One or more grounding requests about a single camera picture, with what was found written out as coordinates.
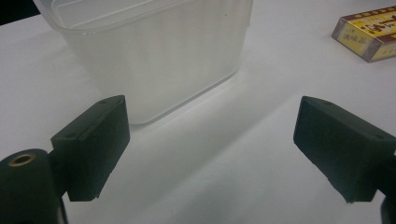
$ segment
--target translucent plastic container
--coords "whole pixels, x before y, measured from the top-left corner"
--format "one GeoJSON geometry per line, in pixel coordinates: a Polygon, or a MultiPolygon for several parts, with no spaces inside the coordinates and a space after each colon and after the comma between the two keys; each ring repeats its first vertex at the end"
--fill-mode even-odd
{"type": "Polygon", "coordinates": [[[144,123],[234,73],[253,0],[34,0],[97,81],[144,123]]]}

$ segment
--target yellow label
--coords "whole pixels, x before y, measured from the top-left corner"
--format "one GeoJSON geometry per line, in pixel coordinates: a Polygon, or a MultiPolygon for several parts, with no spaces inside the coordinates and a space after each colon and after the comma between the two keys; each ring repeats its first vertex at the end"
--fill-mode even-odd
{"type": "Polygon", "coordinates": [[[349,23],[345,24],[344,29],[338,36],[338,41],[360,56],[363,55],[372,40],[372,36],[362,32],[356,26],[349,23]]]}
{"type": "Polygon", "coordinates": [[[396,33],[396,13],[388,12],[349,21],[364,33],[378,37],[396,33]]]}
{"type": "Polygon", "coordinates": [[[396,55],[396,43],[382,46],[373,57],[373,61],[396,55]]]}

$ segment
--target white table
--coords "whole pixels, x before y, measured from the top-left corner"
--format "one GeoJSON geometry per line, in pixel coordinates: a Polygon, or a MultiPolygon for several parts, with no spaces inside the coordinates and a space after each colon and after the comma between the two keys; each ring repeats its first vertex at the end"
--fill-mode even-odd
{"type": "MultiPolygon", "coordinates": [[[[396,59],[367,63],[331,39],[339,17],[394,1],[256,0],[240,70],[132,142],[101,197],[70,203],[70,223],[380,223],[347,204],[293,144],[300,99],[334,102],[396,134],[396,59]]],[[[0,158],[50,138],[102,99],[41,16],[0,27],[0,158]]]]}

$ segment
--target black clamp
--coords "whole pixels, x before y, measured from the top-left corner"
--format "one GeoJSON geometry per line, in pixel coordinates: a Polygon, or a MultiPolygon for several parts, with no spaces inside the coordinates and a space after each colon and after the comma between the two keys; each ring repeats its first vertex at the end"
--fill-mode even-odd
{"type": "Polygon", "coordinates": [[[303,97],[294,143],[348,203],[387,199],[384,224],[396,223],[396,138],[333,103],[303,97]]]}
{"type": "Polygon", "coordinates": [[[124,96],[100,101],[51,138],[0,162],[0,223],[67,223],[62,196],[97,198],[130,141],[124,96]]]}

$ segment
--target cardboard box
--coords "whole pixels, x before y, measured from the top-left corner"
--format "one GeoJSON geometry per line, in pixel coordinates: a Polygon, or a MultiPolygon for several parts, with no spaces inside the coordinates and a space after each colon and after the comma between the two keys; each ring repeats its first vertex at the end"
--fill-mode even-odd
{"type": "Polygon", "coordinates": [[[340,18],[332,38],[368,63],[396,56],[396,6],[340,18]]]}

